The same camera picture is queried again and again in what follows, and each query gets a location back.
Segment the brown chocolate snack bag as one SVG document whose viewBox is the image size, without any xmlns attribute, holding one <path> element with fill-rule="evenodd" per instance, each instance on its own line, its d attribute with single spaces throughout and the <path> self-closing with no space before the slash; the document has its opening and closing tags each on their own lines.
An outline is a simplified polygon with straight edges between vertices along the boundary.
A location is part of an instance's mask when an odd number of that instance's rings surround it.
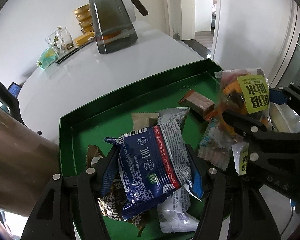
<svg viewBox="0 0 300 240">
<path fill-rule="evenodd" d="M 91 168 L 104 157 L 105 155 L 98 146 L 88 145 L 85 168 Z M 114 221 L 133 224 L 138 229 L 138 237 L 141 237 L 143 230 L 146 227 L 146 222 L 142 215 L 137 215 L 132 219 L 124 219 L 121 214 L 127 199 L 123 183 L 118 174 L 115 175 L 110 190 L 102 198 L 98 198 L 97 200 L 104 217 Z"/>
</svg>

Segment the green label mixed snack bag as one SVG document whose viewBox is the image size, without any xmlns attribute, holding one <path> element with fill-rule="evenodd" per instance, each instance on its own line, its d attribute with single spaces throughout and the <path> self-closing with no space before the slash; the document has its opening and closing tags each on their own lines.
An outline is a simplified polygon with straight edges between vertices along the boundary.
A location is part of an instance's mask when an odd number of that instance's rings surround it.
<svg viewBox="0 0 300 240">
<path fill-rule="evenodd" d="M 225 110 L 231 110 L 261 122 L 270 130 L 268 80 L 260 68 L 223 70 L 216 72 L 215 77 L 220 82 L 218 119 L 222 129 L 230 135 L 235 170 L 242 176 L 246 174 L 248 143 L 233 127 L 225 123 L 221 114 Z"/>
</svg>

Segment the white silver snack bag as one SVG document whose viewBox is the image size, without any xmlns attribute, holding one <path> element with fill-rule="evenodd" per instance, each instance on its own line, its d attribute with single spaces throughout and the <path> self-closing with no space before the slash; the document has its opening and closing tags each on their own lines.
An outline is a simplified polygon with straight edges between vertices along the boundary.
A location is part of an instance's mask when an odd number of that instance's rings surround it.
<svg viewBox="0 0 300 240">
<path fill-rule="evenodd" d="M 192 232 L 198 226 L 198 220 L 187 213 L 191 205 L 192 174 L 182 129 L 189 110 L 188 107 L 177 107 L 159 111 L 157 125 L 165 143 L 165 165 L 171 180 L 162 188 L 169 192 L 168 198 L 157 206 L 163 233 Z"/>
</svg>

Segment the small clear candy packet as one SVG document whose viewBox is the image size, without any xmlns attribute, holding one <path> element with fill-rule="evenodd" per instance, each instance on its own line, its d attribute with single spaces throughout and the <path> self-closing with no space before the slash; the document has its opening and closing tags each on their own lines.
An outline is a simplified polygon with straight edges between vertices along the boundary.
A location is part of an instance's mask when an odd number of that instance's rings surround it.
<svg viewBox="0 0 300 240">
<path fill-rule="evenodd" d="M 212 118 L 199 143 L 198 158 L 202 158 L 212 165 L 226 170 L 229 161 L 231 146 L 235 143 L 235 137 L 220 129 L 220 122 Z"/>
</svg>

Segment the blue white snack packet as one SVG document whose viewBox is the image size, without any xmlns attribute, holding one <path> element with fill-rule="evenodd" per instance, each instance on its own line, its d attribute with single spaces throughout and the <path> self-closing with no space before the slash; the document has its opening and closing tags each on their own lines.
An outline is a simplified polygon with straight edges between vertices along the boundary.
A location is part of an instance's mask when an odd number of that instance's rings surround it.
<svg viewBox="0 0 300 240">
<path fill-rule="evenodd" d="M 124 219 L 150 210 L 168 198 L 169 192 L 162 188 L 171 180 L 165 165 L 166 147 L 158 125 L 122 134 L 118 138 L 106 137 L 104 141 L 120 149 L 117 159 L 119 174 L 127 197 L 121 212 Z M 190 168 L 190 192 L 200 199 L 203 188 L 194 182 L 195 169 L 191 165 Z"/>
</svg>

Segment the red brown wafer bar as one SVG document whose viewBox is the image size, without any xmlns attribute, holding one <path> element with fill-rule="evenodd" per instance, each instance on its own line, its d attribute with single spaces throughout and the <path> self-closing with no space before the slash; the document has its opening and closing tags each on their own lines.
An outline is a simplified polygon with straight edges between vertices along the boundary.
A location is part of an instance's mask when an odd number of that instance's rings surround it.
<svg viewBox="0 0 300 240">
<path fill-rule="evenodd" d="M 218 114 L 218 111 L 215 109 L 215 103 L 195 90 L 188 91 L 178 103 L 181 106 L 190 107 L 206 121 L 210 121 Z"/>
</svg>

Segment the pale green snack packet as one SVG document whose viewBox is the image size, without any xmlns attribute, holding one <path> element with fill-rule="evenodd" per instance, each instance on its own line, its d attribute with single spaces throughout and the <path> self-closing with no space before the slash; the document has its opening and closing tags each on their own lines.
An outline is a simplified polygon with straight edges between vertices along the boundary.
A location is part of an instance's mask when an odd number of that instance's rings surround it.
<svg viewBox="0 0 300 240">
<path fill-rule="evenodd" d="M 151 127 L 157 124 L 159 113 L 132 113 L 133 130 Z"/>
</svg>

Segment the rose gold trash bin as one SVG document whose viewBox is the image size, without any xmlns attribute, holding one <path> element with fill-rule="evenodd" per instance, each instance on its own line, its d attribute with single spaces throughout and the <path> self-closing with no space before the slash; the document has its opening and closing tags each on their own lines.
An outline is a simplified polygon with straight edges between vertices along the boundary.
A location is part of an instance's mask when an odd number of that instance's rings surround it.
<svg viewBox="0 0 300 240">
<path fill-rule="evenodd" d="M 59 172 L 59 147 L 29 129 L 19 101 L 0 82 L 0 209 L 29 216 L 51 177 Z"/>
</svg>

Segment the green tray box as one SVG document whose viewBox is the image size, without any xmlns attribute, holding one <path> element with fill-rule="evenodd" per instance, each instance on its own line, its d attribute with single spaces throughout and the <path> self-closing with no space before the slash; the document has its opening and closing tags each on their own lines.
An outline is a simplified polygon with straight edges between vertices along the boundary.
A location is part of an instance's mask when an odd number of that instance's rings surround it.
<svg viewBox="0 0 300 240">
<path fill-rule="evenodd" d="M 105 137 L 117 138 L 132 131 L 131 113 L 156 112 L 178 107 L 178 101 L 191 89 L 217 101 L 219 83 L 215 72 L 222 68 L 207 59 L 183 65 L 102 96 L 71 113 L 59 122 L 60 167 L 64 177 L 85 171 L 88 145 L 98 146 L 107 155 L 112 145 Z M 207 122 L 190 112 L 183 129 L 183 139 L 195 152 L 206 130 Z M 111 239 L 191 239 L 193 232 L 162 233 L 156 209 L 149 211 L 151 220 L 141 237 L 136 226 L 104 217 Z"/>
</svg>

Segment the black tray under jar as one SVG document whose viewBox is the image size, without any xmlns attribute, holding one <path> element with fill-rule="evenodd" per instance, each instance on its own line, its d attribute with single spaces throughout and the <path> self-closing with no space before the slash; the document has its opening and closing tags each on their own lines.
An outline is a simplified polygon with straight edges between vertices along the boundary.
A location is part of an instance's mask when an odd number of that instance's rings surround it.
<svg viewBox="0 0 300 240">
<path fill-rule="evenodd" d="M 80 51 L 81 49 L 83 49 L 84 47 L 86 47 L 87 45 L 93 43 L 94 40 L 89 40 L 87 43 L 83 44 L 82 46 L 76 47 L 76 48 L 72 48 L 70 50 L 70 52 L 68 52 L 66 55 L 62 56 L 60 59 L 58 59 L 56 61 L 56 64 L 59 65 L 62 62 L 64 62 L 66 59 L 68 59 L 69 57 L 71 57 L 72 55 L 74 55 L 75 53 L 77 53 L 78 51 Z"/>
</svg>

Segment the mint green tissue pack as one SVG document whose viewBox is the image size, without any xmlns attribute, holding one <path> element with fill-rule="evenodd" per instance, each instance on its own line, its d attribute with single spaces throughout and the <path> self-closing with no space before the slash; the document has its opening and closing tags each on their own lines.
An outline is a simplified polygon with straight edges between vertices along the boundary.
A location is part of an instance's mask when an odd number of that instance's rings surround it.
<svg viewBox="0 0 300 240">
<path fill-rule="evenodd" d="M 37 66 L 43 70 L 57 61 L 57 55 L 52 47 L 46 48 L 37 60 Z"/>
</svg>

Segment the clear glass jar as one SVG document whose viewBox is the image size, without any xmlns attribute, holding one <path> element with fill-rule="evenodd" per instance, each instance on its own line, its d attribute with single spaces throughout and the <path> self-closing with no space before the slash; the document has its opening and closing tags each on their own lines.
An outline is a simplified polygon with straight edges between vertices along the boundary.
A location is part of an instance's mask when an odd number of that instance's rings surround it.
<svg viewBox="0 0 300 240">
<path fill-rule="evenodd" d="M 67 54 L 72 48 L 74 43 L 72 37 L 66 28 L 61 26 L 57 30 L 45 38 L 47 44 L 54 50 L 58 57 Z"/>
</svg>

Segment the yellow box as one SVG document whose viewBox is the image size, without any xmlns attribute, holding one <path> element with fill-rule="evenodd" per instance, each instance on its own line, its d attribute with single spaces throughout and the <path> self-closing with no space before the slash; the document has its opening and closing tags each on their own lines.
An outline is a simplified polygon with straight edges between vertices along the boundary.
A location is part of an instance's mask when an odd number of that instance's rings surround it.
<svg viewBox="0 0 300 240">
<path fill-rule="evenodd" d="M 89 31 L 85 34 L 82 34 L 81 36 L 74 39 L 74 44 L 77 47 L 80 47 L 84 44 L 86 44 L 89 41 L 89 38 L 94 37 L 95 33 L 93 31 Z"/>
</svg>

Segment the dark glass pitcher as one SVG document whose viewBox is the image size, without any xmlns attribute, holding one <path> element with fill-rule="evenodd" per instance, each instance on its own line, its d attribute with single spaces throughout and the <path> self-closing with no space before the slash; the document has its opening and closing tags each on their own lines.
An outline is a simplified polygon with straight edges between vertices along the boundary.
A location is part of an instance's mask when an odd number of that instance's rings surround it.
<svg viewBox="0 0 300 240">
<path fill-rule="evenodd" d="M 131 2 L 141 15 L 148 15 L 139 0 Z M 99 53 L 113 53 L 136 43 L 138 36 L 122 0 L 89 0 L 89 5 Z"/>
</svg>

